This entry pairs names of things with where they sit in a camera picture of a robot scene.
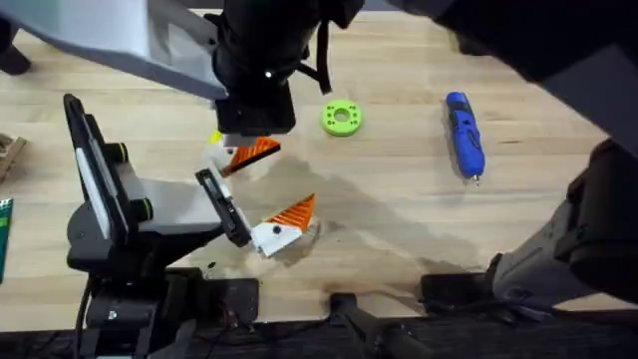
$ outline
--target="black mount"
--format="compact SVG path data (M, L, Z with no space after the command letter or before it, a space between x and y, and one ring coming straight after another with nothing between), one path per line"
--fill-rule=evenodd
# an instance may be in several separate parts
M216 182L200 177L220 225L170 234L141 230L155 211L149 198L129 200L118 172L129 165L126 145L105 143L95 118L72 95L64 105L85 198L67 227L67 262L89 273L76 323L81 332L86 316L75 348L80 356L182 357L197 325L254 321L256 279L205 280L198 268L167 268L224 233L237 246L248 242L249 231L217 195Z
M333 325L345 325L359 350L361 358L441 358L444 353L435 351L414 338L404 324L382 321L357 306L352 293L335 293L330 296L330 318Z
M471 308L473 304L493 301L491 293L492 272L500 259L497 255L486 273L450 273L428 274L421 277L421 302L428 315L445 315L459 308ZM494 305L477 310L468 310L468 314L486 315L496 322L512 326L521 321L540 321L543 315L533 311L511 310L505 306Z
M15 46L13 38L18 28L0 18L0 70L9 75L22 75L29 71L31 62Z
M91 290L80 355L185 357L196 329L254 321L258 289L255 279L205 280L196 268L136 282L100 280Z

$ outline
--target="orange and white object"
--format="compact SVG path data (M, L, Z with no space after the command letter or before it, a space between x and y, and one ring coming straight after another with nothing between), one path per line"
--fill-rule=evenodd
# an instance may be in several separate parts
M287 207L252 228L252 244L266 257L297 240L308 228L315 206L315 195Z
M266 137L255 138L254 144L248 147L225 147L223 135L215 132L208 142L207 155L216 169L213 172L216 181L224 184L223 188L226 188L225 179L222 177L227 178L280 149L278 142ZM300 238L308 228L314 203L315 196L311 194L254 226L250 231L253 246L266 257L270 257ZM242 216L242 219L247 223L245 216Z

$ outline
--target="green ring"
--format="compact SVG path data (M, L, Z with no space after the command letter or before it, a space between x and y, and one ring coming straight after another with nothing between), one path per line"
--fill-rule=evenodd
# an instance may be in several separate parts
M348 121L337 121L335 115L344 113ZM359 106L348 100L331 101L323 108L321 125L332 136L351 136L356 133L363 123L363 116Z

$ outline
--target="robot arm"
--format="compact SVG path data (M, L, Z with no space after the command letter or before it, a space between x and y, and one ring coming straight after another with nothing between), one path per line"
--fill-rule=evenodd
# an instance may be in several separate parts
M72 55L215 100L227 144L245 146L294 127L295 71L330 92L328 22L346 28L362 6L233 0L203 19L174 0L0 0L0 16ZM315 71L302 61L317 27Z
M612 139L592 152L588 168L539 232L516 250L497 255L478 282L471 274L424 276L424 297L454 302L469 292L475 298L487 292L501 300L552 306L602 291L638 302L638 292L623 279L635 272L638 256L628 206L638 198L633 184L638 38L631 29L638 5L615 0L389 2L482 45Z
M0 1L0 14L61 50L207 99L216 27L170 0Z

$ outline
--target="white triangular piece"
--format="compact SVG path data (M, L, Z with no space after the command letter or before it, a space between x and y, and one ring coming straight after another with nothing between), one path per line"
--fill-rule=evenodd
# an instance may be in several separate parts
M303 232L299 227L261 222L252 228L252 245L266 257L272 256L288 244L299 239Z

